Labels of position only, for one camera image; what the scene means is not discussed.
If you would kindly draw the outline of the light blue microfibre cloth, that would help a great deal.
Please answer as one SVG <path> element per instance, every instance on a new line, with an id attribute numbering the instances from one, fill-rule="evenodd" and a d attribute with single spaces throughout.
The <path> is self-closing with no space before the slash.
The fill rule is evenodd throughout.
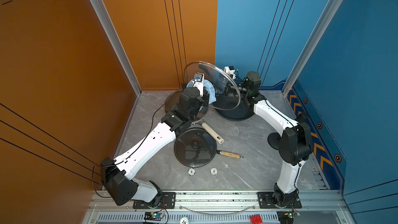
<path id="1" fill-rule="evenodd" d="M 187 84 L 187 87 L 197 87 L 198 83 L 194 83 L 194 80 L 190 80 Z M 207 93 L 209 94 L 209 104 L 216 102 L 216 93 L 213 84 L 205 79 L 203 82 L 203 87 L 206 89 Z"/>

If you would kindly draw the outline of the large glass pot lid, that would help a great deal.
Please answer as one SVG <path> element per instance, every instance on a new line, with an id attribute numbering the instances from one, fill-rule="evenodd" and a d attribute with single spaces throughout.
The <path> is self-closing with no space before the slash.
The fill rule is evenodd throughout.
<path id="1" fill-rule="evenodd" d="M 179 97 L 181 94 L 182 94 L 182 89 L 177 90 L 168 96 L 168 98 L 165 100 L 165 105 L 164 105 L 164 112 L 166 114 L 172 110 L 174 105 L 179 103 Z M 209 106 L 203 106 L 199 110 L 196 119 L 192 123 L 195 124 L 202 121 L 206 117 L 208 111 L 209 111 Z"/>

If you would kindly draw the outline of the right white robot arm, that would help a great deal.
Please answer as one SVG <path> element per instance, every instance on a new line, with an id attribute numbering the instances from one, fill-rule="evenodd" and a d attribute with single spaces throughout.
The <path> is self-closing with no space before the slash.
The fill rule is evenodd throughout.
<path id="1" fill-rule="evenodd" d="M 283 160 L 274 192 L 267 193 L 260 199 L 275 208 L 301 207 L 297 182 L 303 166 L 314 152 L 311 128 L 307 123 L 308 115 L 299 114 L 292 119 L 275 108 L 259 91 L 261 77 L 258 72 L 248 72 L 237 85 L 240 103 L 232 110 L 219 110 L 219 114 L 234 121 L 246 120 L 253 115 L 264 119 L 275 129 L 267 137 L 268 144 L 279 152 Z"/>

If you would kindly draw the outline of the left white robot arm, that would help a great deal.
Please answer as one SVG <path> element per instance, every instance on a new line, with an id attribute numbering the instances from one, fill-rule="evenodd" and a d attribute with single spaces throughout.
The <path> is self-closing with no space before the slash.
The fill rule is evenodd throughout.
<path id="1" fill-rule="evenodd" d="M 209 104 L 207 89 L 187 87 L 161 121 L 134 147 L 115 159 L 106 157 L 99 167 L 101 182 L 116 205 L 143 201 L 152 207 L 159 205 L 162 190 L 153 181 L 142 181 L 135 176 L 143 165 L 159 150 L 176 140 L 178 135 L 191 127 L 201 107 Z"/>

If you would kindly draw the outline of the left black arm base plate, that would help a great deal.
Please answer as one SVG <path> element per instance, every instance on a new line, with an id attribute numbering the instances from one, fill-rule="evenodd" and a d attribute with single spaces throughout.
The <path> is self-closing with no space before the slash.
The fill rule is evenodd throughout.
<path id="1" fill-rule="evenodd" d="M 176 203 L 176 192 L 162 192 L 158 200 L 151 203 L 134 201 L 134 209 L 174 209 Z"/>

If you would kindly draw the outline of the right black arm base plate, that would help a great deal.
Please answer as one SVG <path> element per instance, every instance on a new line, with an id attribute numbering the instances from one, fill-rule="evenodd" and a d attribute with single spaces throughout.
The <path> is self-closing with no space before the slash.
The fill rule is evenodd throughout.
<path id="1" fill-rule="evenodd" d="M 294 208 L 301 209 L 302 203 L 297 193 L 280 194 L 278 192 L 257 192 L 258 202 L 261 209 L 266 208 Z"/>

